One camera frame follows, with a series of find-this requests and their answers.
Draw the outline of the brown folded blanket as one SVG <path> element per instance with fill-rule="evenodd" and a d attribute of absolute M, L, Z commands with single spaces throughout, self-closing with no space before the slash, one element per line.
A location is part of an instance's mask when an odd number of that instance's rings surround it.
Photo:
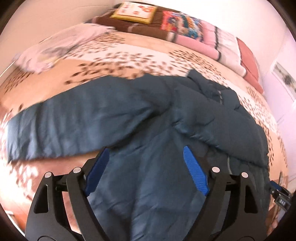
<path fill-rule="evenodd" d="M 163 22 L 164 11 L 173 11 L 177 12 L 173 9 L 164 8 L 161 6 L 156 6 L 153 4 L 148 4 L 149 6 L 157 7 L 156 13 L 152 19 L 150 24 L 141 24 L 126 20 L 117 20 L 111 18 L 111 15 L 120 7 L 121 4 L 116 4 L 113 8 L 109 9 L 106 13 L 100 16 L 95 16 L 87 21 L 87 23 L 95 23 L 99 25 L 115 27 L 117 31 L 138 34 L 148 37 L 153 37 L 157 39 L 162 39 L 168 42 L 175 42 L 178 34 L 173 32 L 168 32 L 161 29 L 161 25 Z"/>

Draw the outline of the beige padded bed side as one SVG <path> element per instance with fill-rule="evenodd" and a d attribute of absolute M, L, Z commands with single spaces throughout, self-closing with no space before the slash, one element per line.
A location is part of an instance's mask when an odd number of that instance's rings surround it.
<path fill-rule="evenodd" d="M 110 9 L 115 1 L 24 1 L 1 33 L 1 74 L 16 54 L 54 33 Z"/>

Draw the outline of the floral beige brown bed blanket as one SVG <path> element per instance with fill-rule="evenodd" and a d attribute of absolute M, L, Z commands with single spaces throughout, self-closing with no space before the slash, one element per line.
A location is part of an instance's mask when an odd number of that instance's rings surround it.
<path fill-rule="evenodd" d="M 52 69 L 40 74 L 16 69 L 1 85 L 1 205 L 19 228 L 25 229 L 30 204 L 44 173 L 68 172 L 93 154 L 10 164 L 6 131 L 13 116 L 37 102 L 102 76 L 127 79 L 145 73 L 185 76 L 191 69 L 237 93 L 240 103 L 265 131 L 271 180 L 287 186 L 287 156 L 276 121 L 264 97 L 251 84 L 196 51 L 152 37 L 115 32 L 72 50 Z"/>

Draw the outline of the white wardrobe with ornament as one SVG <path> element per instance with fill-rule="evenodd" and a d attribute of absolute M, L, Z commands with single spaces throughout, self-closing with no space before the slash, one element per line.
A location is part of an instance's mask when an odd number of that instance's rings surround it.
<path fill-rule="evenodd" d="M 283 44 L 263 78 L 265 99 L 276 120 L 287 162 L 295 162 L 295 39 L 286 30 Z"/>

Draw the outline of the light pink crumpled cloth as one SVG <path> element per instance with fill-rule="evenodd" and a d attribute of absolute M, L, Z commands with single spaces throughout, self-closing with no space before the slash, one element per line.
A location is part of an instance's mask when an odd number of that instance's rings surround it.
<path fill-rule="evenodd" d="M 74 25 L 18 54 L 14 58 L 14 65 L 26 72 L 44 72 L 52 68 L 72 49 L 114 31 L 115 27 L 92 23 Z"/>

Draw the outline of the pink striped folded quilt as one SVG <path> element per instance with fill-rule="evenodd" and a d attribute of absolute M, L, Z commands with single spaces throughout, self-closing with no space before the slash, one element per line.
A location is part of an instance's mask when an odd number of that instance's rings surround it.
<path fill-rule="evenodd" d="M 260 94 L 264 90 L 259 83 L 259 70 L 253 52 L 247 45 L 229 32 L 201 20 L 203 41 L 177 35 L 175 43 L 199 52 L 243 77 Z"/>

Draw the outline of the dark blue quilted jacket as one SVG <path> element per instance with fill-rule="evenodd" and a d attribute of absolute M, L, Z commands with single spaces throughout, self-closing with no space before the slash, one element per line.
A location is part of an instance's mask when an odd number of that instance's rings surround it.
<path fill-rule="evenodd" d="M 264 130 L 232 89 L 196 70 L 186 77 L 105 76 L 21 111 L 8 122 L 8 159 L 110 150 L 88 200 L 111 240 L 182 240 L 205 196 L 183 158 L 185 146 L 224 173 L 246 172 L 267 213 Z"/>

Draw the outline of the yellow embroidered cushion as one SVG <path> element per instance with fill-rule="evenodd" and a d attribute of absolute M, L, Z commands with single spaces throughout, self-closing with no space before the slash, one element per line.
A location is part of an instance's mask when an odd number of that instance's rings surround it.
<path fill-rule="evenodd" d="M 124 2 L 113 13 L 111 18 L 134 23 L 150 24 L 157 7 L 148 4 Z"/>

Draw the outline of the colourful patterned cushion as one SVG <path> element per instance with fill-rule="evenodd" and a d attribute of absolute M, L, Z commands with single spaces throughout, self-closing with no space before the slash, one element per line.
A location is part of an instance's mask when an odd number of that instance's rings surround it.
<path fill-rule="evenodd" d="M 163 11 L 161 29 L 203 42 L 201 20 L 184 13 Z"/>

